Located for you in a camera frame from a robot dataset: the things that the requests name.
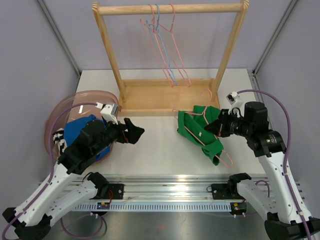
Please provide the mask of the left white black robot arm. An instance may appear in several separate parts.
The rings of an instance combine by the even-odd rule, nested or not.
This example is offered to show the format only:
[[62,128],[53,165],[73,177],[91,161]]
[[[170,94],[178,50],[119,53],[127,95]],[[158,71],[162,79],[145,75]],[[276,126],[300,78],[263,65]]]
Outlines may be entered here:
[[144,128],[129,118],[124,123],[91,120],[77,138],[61,153],[51,173],[21,205],[3,213],[9,227],[20,240],[42,240],[52,226],[77,205],[92,198],[111,197],[108,180],[99,172],[90,173],[75,190],[62,198],[58,195],[96,161],[96,156],[115,142],[136,144]]

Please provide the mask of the light blue wire hanger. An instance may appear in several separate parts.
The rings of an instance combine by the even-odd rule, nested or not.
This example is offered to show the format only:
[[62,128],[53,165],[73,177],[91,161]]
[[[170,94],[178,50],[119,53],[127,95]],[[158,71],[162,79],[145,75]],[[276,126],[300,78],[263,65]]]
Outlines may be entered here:
[[168,67],[169,70],[170,70],[171,76],[173,77],[174,86],[176,86],[176,85],[177,85],[177,80],[176,80],[175,75],[174,75],[174,73],[173,73],[173,71],[172,71],[172,69],[171,69],[171,60],[170,60],[170,58],[169,58],[169,54],[168,54],[168,52],[167,52],[167,49],[166,49],[164,40],[163,40],[163,38],[162,38],[162,36],[161,36],[161,33],[160,33],[160,31],[158,32],[158,30],[157,30],[157,20],[160,20],[160,7],[159,7],[157,4],[156,4],[155,6],[156,6],[157,13],[156,13],[156,11],[155,11],[155,8],[154,8],[154,7],[153,7],[153,8],[154,8],[154,12],[155,12],[155,23],[156,23],[157,38],[158,38],[160,47],[161,47],[161,49],[162,49],[163,55],[164,55],[164,57],[165,57],[166,65],[167,65],[167,67]]

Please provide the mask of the black white striped tank top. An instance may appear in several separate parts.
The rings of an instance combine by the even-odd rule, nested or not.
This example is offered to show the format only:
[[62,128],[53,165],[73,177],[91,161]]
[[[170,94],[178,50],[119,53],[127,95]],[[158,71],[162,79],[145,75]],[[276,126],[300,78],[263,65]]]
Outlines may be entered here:
[[55,145],[58,147],[58,152],[61,155],[65,149],[68,147],[67,141],[64,137],[65,130],[63,128],[59,128],[52,134],[52,139]]

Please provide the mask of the blue tank top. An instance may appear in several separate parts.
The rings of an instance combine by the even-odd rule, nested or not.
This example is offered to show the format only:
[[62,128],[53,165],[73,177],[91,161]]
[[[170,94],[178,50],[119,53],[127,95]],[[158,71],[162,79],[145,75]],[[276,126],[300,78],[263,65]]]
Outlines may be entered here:
[[[90,121],[100,121],[101,119],[97,118],[95,115],[91,114],[89,116],[80,117],[76,120],[73,120],[65,125],[63,139],[65,140],[65,147],[69,147],[75,139],[80,134],[81,130],[86,126]],[[103,150],[99,155],[96,156],[96,162],[104,160],[111,152],[111,146],[108,146]]]

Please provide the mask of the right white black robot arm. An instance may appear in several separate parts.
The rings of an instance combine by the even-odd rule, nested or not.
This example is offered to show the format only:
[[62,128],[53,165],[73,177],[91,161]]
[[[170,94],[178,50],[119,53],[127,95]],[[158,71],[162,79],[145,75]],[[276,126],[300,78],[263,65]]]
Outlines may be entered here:
[[281,134],[269,128],[268,110],[261,102],[244,105],[244,115],[222,109],[217,119],[204,128],[219,137],[242,136],[263,167],[274,198],[268,198],[246,173],[231,175],[227,193],[247,200],[264,220],[271,240],[299,240],[320,231],[320,220],[312,217],[284,162],[288,151]]

